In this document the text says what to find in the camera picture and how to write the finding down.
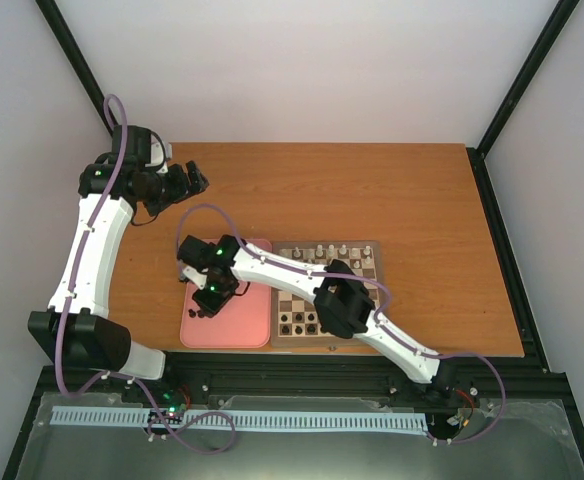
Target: orange wooden tabletop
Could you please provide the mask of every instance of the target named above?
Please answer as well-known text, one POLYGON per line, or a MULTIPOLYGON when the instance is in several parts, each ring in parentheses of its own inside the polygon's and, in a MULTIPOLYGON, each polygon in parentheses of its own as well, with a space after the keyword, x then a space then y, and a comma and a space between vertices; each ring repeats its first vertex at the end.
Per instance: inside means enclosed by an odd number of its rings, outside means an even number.
MULTIPOLYGON (((456 144, 173 145, 195 160, 210 187, 128 227, 110 289, 110 319, 149 347, 187 350, 179 340, 185 286, 176 280, 180 216, 201 202, 225 209, 244 237, 271 241, 377 240, 390 319, 442 353, 522 356, 523 349, 465 147, 456 144)), ((145 212, 139 208, 138 221, 145 212)), ((183 237, 229 229, 197 212, 183 237)), ((249 350, 370 354, 367 346, 249 350)))

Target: pink plastic tray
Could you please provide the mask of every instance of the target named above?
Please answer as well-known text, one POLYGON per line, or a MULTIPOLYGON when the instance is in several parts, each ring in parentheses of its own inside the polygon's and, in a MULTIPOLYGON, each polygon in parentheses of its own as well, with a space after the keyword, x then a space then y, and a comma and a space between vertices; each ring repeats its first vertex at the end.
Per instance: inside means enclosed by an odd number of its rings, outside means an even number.
MULTIPOLYGON (((248 241, 263 250, 272 251, 272 244, 267 240, 248 241)), ((245 286, 241 282, 237 292, 244 291, 245 286)), ((199 310, 192 300, 192 294, 196 290, 195 285, 187 284, 181 320, 183 345, 188 348, 258 348, 268 342, 272 313, 270 287, 253 283, 244 296, 232 298, 218 315, 212 318, 190 318, 190 308, 199 310)))

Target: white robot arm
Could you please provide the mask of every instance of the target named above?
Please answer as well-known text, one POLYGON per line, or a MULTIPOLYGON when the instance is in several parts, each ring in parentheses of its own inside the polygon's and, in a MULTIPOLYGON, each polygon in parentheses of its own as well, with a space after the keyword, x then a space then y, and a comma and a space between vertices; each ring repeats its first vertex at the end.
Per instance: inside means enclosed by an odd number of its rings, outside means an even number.
POLYGON ((168 168, 171 147, 152 143, 155 134, 150 130, 130 126, 127 134, 127 149, 118 171, 119 126, 114 130, 112 152, 101 155, 81 175, 79 220, 68 263, 47 311, 31 312, 28 330, 53 362, 59 353, 55 350, 61 330, 64 366, 157 380, 163 376, 165 353, 132 341, 127 328, 108 320, 116 255, 123 232, 133 224, 138 203, 156 218, 170 205, 205 191, 208 182, 194 162, 188 162, 187 171, 176 164, 168 168), (112 177, 113 187, 103 198, 112 177), (98 216, 90 224, 88 219, 94 212, 98 216))
POLYGON ((213 316, 218 313, 233 295, 239 280, 269 285, 313 303, 319 322, 328 332, 345 338, 357 338, 371 345, 398 365, 415 383, 432 382, 439 370, 440 360, 423 356, 422 353, 436 356, 437 352, 411 338, 383 313, 378 313, 375 318, 377 312, 367 297, 367 290, 357 289, 356 283, 359 284, 358 288, 363 287, 361 282, 344 285, 348 282, 343 281, 339 285, 337 279, 331 284, 329 275, 326 275, 330 267, 280 257, 250 243, 246 244, 246 249, 239 248, 238 242, 231 236, 224 236, 218 245, 206 244, 190 236, 181 245, 179 260, 187 264, 183 268, 182 277, 199 288, 193 298, 204 314, 213 316), (347 305, 338 303, 340 297, 346 298, 347 305), (360 309, 363 318, 339 318, 339 312, 331 315, 334 308, 339 307, 345 307, 348 313, 360 309))

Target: wooden chessboard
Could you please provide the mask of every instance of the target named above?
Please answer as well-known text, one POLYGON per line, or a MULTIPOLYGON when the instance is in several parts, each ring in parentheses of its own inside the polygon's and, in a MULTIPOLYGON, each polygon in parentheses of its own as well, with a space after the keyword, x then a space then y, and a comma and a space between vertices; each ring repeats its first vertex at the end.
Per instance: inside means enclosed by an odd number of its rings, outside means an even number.
MULTIPOLYGON (((329 264, 333 259, 345 262, 355 275, 383 282, 381 248, 374 241, 274 242, 273 253, 299 262, 329 264), (317 248, 323 247, 322 253, 317 248), (334 246, 330 254, 330 245, 334 246)), ((365 284, 370 298, 378 307, 383 292, 365 284)), ((289 292, 272 289, 272 326, 270 343, 273 347, 338 347, 360 345, 355 339, 337 338, 321 329, 314 305, 289 292)))

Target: white wall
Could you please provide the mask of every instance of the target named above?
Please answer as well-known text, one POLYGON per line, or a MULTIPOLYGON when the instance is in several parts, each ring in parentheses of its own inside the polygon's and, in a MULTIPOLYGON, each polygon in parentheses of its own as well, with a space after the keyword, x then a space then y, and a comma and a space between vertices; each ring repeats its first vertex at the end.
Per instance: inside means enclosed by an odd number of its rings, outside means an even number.
POLYGON ((0 1, 0 477, 46 358, 27 333, 70 249, 78 176, 108 146, 36 4, 0 1))
POLYGON ((488 167, 552 368, 584 422, 584 2, 488 167))
POLYGON ((58 3, 172 140, 476 145, 556 0, 58 3))

